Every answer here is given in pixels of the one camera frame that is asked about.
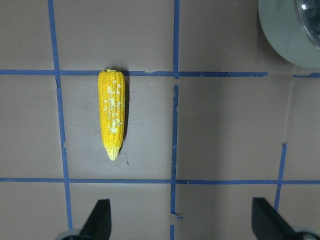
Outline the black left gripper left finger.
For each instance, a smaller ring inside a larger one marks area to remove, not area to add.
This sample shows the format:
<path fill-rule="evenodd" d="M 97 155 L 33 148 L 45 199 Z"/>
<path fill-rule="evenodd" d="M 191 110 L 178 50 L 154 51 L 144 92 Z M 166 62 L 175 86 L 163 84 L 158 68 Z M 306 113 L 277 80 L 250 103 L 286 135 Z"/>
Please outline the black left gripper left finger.
<path fill-rule="evenodd" d="M 109 199 L 97 201 L 78 236 L 81 240 L 110 239 L 111 204 Z"/>

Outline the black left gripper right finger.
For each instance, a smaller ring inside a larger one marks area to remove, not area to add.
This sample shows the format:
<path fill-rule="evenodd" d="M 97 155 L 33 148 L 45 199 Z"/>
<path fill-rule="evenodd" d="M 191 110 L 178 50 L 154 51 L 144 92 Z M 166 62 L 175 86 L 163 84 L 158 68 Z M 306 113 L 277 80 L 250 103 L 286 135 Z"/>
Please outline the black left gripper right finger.
<path fill-rule="evenodd" d="M 257 240 L 291 240 L 296 232 L 263 197 L 254 197 L 251 228 Z"/>

